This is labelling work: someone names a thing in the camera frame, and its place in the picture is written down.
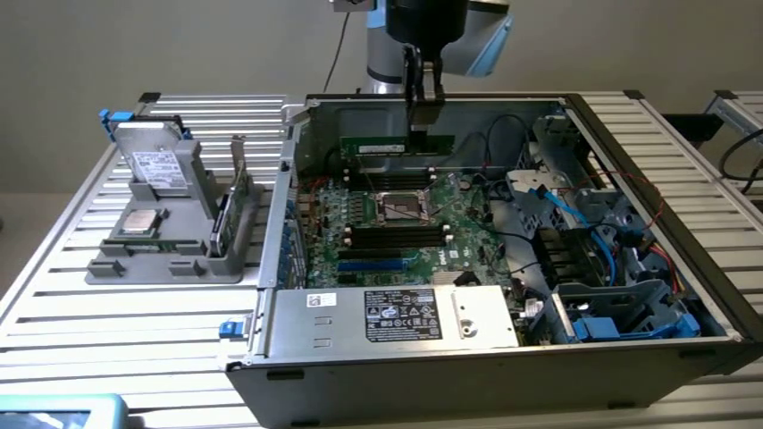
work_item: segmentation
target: gray wall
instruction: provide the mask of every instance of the gray wall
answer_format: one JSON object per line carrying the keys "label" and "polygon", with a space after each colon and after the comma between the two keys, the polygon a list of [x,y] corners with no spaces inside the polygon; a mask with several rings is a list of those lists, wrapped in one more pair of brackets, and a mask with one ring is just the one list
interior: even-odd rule
{"label": "gray wall", "polygon": [[[758,0],[513,0],[486,79],[449,90],[638,88],[696,111],[714,88],[761,88]],[[102,107],[166,93],[320,90],[342,17],[325,0],[2,0],[0,191],[69,192],[106,146]],[[330,90],[364,83],[350,18]]]}

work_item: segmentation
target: warning label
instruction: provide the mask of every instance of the warning label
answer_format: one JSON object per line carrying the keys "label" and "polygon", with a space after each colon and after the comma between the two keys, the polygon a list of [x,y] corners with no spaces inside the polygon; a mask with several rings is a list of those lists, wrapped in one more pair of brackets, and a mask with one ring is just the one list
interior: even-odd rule
{"label": "warning label", "polygon": [[368,290],[364,294],[370,342],[442,339],[433,289]]}
{"label": "warning label", "polygon": [[154,189],[183,189],[185,179],[171,152],[131,152],[145,182]]}

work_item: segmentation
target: motherboard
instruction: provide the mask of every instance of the motherboard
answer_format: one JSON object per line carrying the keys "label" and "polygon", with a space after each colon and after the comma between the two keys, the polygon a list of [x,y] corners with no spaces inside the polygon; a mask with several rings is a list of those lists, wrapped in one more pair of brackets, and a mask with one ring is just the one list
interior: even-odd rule
{"label": "motherboard", "polygon": [[465,215],[480,197],[473,179],[449,172],[313,181],[300,198],[306,287],[509,284],[500,241]]}

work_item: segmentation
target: green circuit board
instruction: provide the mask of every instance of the green circuit board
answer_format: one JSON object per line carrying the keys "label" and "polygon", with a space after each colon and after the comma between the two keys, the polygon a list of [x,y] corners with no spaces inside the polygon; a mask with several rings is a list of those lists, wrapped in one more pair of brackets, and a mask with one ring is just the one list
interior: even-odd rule
{"label": "green circuit board", "polygon": [[[448,277],[464,271],[474,273],[481,284],[508,284],[506,266],[492,261],[500,241],[481,230],[465,215],[473,190],[460,191],[453,180],[470,181],[470,176],[450,176],[434,182],[426,190],[425,206],[429,214],[425,219],[398,215],[393,220],[378,219],[378,195],[373,192],[349,191],[328,182],[314,191],[314,205],[308,217],[308,288],[352,286],[386,286],[416,284],[448,284]],[[416,191],[394,191],[389,194],[412,198]],[[342,243],[345,225],[353,227],[449,225],[452,239],[444,247],[404,248],[401,255],[405,269],[397,272],[352,272],[356,281],[340,282],[337,265],[338,252],[346,249]],[[480,260],[478,249],[485,257]]]}

